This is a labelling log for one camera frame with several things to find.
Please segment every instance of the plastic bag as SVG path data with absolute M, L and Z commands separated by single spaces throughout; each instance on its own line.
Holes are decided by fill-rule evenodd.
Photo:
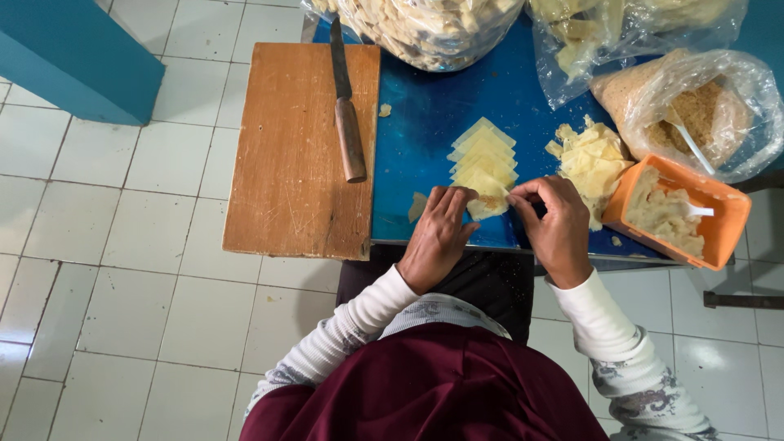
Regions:
M 712 177 L 723 182 L 757 175 L 782 152 L 779 89 L 770 68 L 748 53 L 677 49 L 596 77 L 590 88 L 638 160 L 658 153 L 709 176 L 680 133 L 663 121 L 671 108 L 716 168 Z
M 594 75 L 676 48 L 725 49 L 748 0 L 531 0 L 539 83 L 553 109 L 588 90 Z
M 525 0 L 303 0 L 424 71 L 458 71 L 490 52 Z

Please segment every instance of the blue table surface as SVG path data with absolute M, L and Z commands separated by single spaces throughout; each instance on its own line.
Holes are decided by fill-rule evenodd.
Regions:
M 779 0 L 774 3 L 784 4 Z M 322 21 L 314 42 L 328 41 L 328 24 Z M 392 113 L 379 118 L 376 132 L 371 234 L 376 242 L 410 239 L 416 225 L 408 222 L 414 191 L 428 195 L 433 186 L 451 183 L 449 169 L 454 163 L 446 155 L 452 151 L 452 142 L 483 116 L 517 141 L 518 183 L 555 173 L 558 161 L 544 146 L 555 138 L 559 125 L 568 123 L 582 129 L 583 116 L 588 114 L 595 122 L 615 129 L 590 93 L 556 111 L 550 109 L 536 74 L 531 21 L 524 13 L 501 43 L 461 71 L 421 71 L 382 51 L 379 104 L 391 105 Z M 467 214 L 464 220 L 470 221 Z M 612 236 L 618 236 L 622 245 L 613 246 Z M 530 249 L 513 210 L 481 221 L 469 244 Z M 598 257 L 669 260 L 609 228 L 591 232 L 589 251 Z

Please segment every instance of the right hand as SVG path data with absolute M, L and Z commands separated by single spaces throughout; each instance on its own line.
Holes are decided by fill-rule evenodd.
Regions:
M 588 208 L 575 185 L 560 176 L 540 177 L 520 184 L 506 197 L 525 225 L 534 254 L 562 290 L 579 286 L 590 277 Z M 544 202 L 547 214 L 539 219 L 531 206 Z

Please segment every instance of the orange plastic container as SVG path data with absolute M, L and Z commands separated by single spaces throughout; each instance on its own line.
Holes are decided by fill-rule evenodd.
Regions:
M 703 259 L 685 253 L 669 242 L 658 239 L 647 231 L 639 230 L 626 221 L 626 210 L 632 190 L 645 166 L 654 166 L 659 170 L 662 179 L 659 179 L 658 188 L 665 191 L 685 188 L 692 204 L 713 209 L 713 216 L 703 216 L 702 222 L 697 227 L 697 234 L 705 238 L 705 247 L 702 249 Z M 749 196 L 718 180 L 697 174 L 672 159 L 650 154 L 623 174 L 618 189 L 612 194 L 608 207 L 604 211 L 601 222 L 613 230 L 672 257 L 675 261 L 688 262 L 697 268 L 708 267 L 719 271 L 727 264 L 727 260 L 735 250 L 750 210 L 751 199 Z

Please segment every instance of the tiled floor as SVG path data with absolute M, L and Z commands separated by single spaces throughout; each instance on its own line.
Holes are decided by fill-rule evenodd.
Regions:
M 101 0 L 168 66 L 142 129 L 0 78 L 4 441 L 237 439 L 254 384 L 332 314 L 339 263 L 220 249 L 252 44 L 299 41 L 298 3 Z M 700 300 L 781 293 L 784 191 L 753 199 L 736 266 L 602 276 L 725 441 L 784 439 L 784 312 Z M 531 346 L 616 429 L 541 279 L 534 316 Z

